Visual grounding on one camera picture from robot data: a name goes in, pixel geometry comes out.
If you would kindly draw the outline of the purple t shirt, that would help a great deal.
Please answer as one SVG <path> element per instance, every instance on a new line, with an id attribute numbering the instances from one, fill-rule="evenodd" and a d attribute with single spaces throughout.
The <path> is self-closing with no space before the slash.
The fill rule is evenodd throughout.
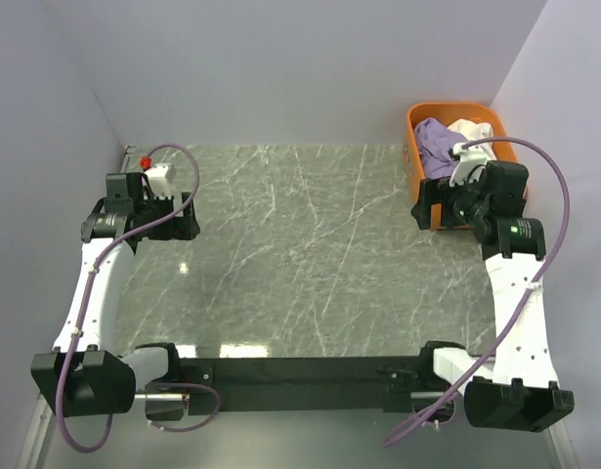
<path id="1" fill-rule="evenodd" d="M 435 118 L 419 122 L 413 135 L 425 177 L 441 179 L 450 176 L 456 166 L 450 151 L 454 145 L 465 142 L 465 137 Z"/>

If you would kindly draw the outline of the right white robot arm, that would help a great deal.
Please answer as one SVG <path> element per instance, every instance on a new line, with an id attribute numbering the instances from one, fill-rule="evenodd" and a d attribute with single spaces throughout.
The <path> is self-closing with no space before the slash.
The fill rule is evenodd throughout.
<path id="1" fill-rule="evenodd" d="M 456 183 L 421 181 L 411 210 L 418 227 L 427 230 L 431 209 L 439 205 L 446 226 L 468 226 L 481 246 L 494 299 L 491 353 L 475 360 L 442 346 L 416 366 L 426 389 L 450 382 L 463 398 L 469 424 L 478 428 L 541 432 L 575 409 L 575 396 L 562 389 L 548 347 L 540 269 L 552 256 L 541 221 L 523 215 L 528 177 L 519 163 L 477 163 Z"/>

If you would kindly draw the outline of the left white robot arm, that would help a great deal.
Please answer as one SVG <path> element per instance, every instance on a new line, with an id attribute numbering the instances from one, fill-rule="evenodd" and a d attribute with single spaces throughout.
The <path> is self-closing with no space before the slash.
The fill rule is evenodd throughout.
<path id="1" fill-rule="evenodd" d="M 169 163 L 109 174 L 106 195 L 82 223 L 81 269 L 69 313 L 51 352 L 35 355 L 30 366 L 53 412 L 125 413 L 149 384 L 169 393 L 182 383 L 172 343 L 140 345 L 124 358 L 112 351 L 121 289 L 139 242 L 192 240 L 200 232 L 190 195 L 176 191 L 174 178 Z"/>

